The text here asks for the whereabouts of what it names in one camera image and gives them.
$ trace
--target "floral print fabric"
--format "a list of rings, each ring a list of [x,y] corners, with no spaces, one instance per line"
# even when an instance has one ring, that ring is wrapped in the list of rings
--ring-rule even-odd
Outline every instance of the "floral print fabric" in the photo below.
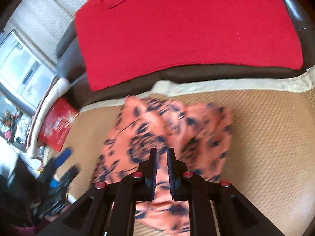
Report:
[[[92,182],[114,183],[137,170],[158,152],[156,191],[152,202],[137,204],[135,219],[166,234],[189,235],[188,202],[170,195],[166,151],[205,180],[217,181],[231,142],[232,110],[215,104],[185,106],[181,102],[127,97],[105,140]]]

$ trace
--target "woven mat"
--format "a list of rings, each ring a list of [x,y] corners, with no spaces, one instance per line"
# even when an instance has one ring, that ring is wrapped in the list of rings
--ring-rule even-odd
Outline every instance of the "woven mat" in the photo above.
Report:
[[[155,98],[166,97],[152,95]],[[230,90],[169,98],[186,104],[215,102],[233,108],[233,140],[222,178],[229,179],[286,236],[301,236],[315,216],[315,90]],[[70,187],[80,197],[88,188],[107,132],[119,107],[81,113],[64,147],[81,172]],[[162,235],[135,224],[135,235]]]

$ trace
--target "red plastic bag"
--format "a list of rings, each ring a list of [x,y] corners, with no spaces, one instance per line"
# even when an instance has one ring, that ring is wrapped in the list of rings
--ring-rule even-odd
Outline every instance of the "red plastic bag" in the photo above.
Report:
[[[64,98],[57,99],[42,124],[39,139],[60,152],[78,114],[78,110],[69,105]]]

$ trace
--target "brown leather sofa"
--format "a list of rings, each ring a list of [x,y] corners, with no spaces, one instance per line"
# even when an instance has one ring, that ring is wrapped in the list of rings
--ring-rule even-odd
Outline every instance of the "brown leather sofa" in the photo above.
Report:
[[[315,25],[308,14],[313,16],[312,7],[306,0],[283,0],[299,36],[303,51],[304,64],[295,71],[279,67],[250,67],[228,64],[194,65],[173,67],[129,80],[104,90],[93,92],[89,88],[84,59],[80,53],[75,26],[71,24],[56,49],[57,74],[71,82],[67,93],[68,101],[76,108],[126,95],[136,95],[152,88],[159,80],[176,83],[196,82],[216,79],[235,78],[291,78],[301,75],[315,64]]]

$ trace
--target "white mat trim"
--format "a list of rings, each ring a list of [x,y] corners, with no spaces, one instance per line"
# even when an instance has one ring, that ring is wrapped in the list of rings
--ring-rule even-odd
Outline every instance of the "white mat trim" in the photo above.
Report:
[[[277,90],[301,93],[309,91],[314,87],[315,66],[310,68],[304,74],[289,79],[228,79],[183,84],[161,80],[156,82],[150,91],[141,93],[137,95],[137,97],[145,98],[151,94],[161,94],[167,97],[174,97],[220,90]],[[84,106],[81,108],[80,112],[85,112],[99,107],[120,106],[124,103],[124,98],[100,101]]]

